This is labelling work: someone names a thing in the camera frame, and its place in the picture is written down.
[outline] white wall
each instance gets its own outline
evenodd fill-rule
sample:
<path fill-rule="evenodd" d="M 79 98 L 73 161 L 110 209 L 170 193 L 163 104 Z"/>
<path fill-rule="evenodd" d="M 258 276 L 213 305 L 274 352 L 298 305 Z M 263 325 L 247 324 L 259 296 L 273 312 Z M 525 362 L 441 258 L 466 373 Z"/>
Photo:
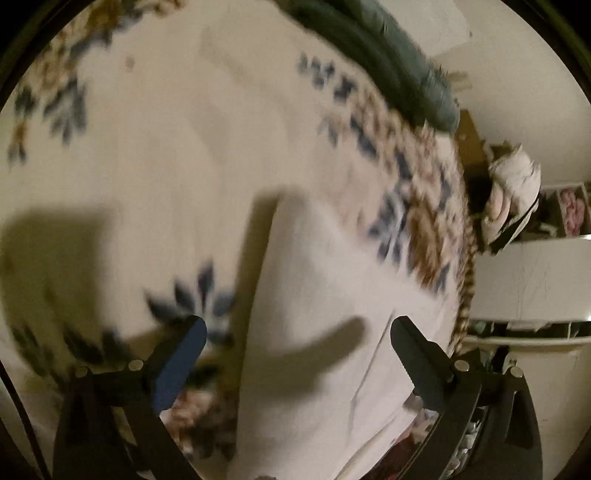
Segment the white wall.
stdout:
<path fill-rule="evenodd" d="M 548 44 L 500 0 L 456 0 L 472 40 L 436 57 L 466 71 L 458 93 L 490 142 L 523 143 L 544 184 L 591 180 L 591 105 Z"/>

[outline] metal screw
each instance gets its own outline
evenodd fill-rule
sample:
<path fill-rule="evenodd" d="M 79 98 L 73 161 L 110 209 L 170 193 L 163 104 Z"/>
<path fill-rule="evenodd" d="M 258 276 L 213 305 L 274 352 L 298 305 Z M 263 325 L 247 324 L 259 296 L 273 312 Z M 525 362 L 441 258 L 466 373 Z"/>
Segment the metal screw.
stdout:
<path fill-rule="evenodd" d="M 465 360 L 456 360 L 453 366 L 459 372 L 468 372 L 470 370 L 470 364 Z"/>
<path fill-rule="evenodd" d="M 523 370 L 521 368 L 519 368 L 519 367 L 511 367 L 511 369 L 509 370 L 509 372 L 515 378 L 521 378 L 521 377 L 523 377 Z"/>
<path fill-rule="evenodd" d="M 143 367 L 144 367 L 144 363 L 140 359 L 132 360 L 127 365 L 127 368 L 129 368 L 132 372 L 138 372 L 138 371 L 142 370 Z"/>
<path fill-rule="evenodd" d="M 74 372 L 74 376 L 76 378 L 84 378 L 88 374 L 88 369 L 86 367 L 78 367 Z"/>

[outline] black frame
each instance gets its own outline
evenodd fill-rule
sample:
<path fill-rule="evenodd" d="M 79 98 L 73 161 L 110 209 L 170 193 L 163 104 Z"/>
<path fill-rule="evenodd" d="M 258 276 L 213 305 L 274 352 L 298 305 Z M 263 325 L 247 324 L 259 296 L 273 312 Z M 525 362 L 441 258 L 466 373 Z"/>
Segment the black frame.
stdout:
<path fill-rule="evenodd" d="M 45 45 L 92 1 L 28 0 L 11 5 L 13 11 L 4 15 L 0 22 L 0 109 L 6 104 L 19 78 Z M 586 62 L 589 49 L 577 36 L 576 29 L 547 0 L 502 1 L 529 23 L 558 54 L 591 103 L 591 66 Z M 583 458 L 589 457 L 590 439 L 591 431 L 573 456 L 572 460 L 577 459 L 579 466 L 586 463 Z M 23 461 L 24 458 L 0 420 L 0 463 L 4 471 L 11 472 L 12 468 L 12 478 L 38 478 L 35 470 L 26 461 L 25 466 Z M 578 478 L 577 475 L 581 474 L 580 469 L 574 469 L 579 471 L 577 474 L 568 465 L 565 470 L 568 473 L 563 472 L 564 475 L 559 476 L 561 480 Z"/>

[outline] bedsheet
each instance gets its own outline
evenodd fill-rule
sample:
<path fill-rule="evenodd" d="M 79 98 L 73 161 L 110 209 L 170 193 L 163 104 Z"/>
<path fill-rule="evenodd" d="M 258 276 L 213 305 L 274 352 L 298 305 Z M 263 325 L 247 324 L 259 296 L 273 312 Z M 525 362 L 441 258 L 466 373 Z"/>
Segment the bedsheet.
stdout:
<path fill-rule="evenodd" d="M 256 281 L 291 189 L 443 299 L 450 350 L 462 337 L 473 242 L 453 140 L 410 127 L 271 3 L 96 1 L 21 79 L 0 147 L 1 355 L 49 458 L 72 369 L 144 358 L 188 313 L 208 343 L 163 420 L 187 456 L 231 458 Z"/>

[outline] white cloth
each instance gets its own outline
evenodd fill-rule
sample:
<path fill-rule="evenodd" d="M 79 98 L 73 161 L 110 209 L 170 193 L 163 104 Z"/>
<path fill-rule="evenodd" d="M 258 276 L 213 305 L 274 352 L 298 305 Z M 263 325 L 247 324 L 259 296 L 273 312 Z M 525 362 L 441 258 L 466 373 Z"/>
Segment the white cloth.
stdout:
<path fill-rule="evenodd" d="M 491 163 L 488 171 L 491 179 L 512 196 L 513 214 L 522 216 L 534 204 L 540 192 L 541 167 L 523 146 Z"/>
<path fill-rule="evenodd" d="M 441 312 L 353 244 L 326 205 L 283 199 L 251 313 L 228 480 L 358 480 L 413 419 L 391 320 L 408 315 L 432 339 Z"/>

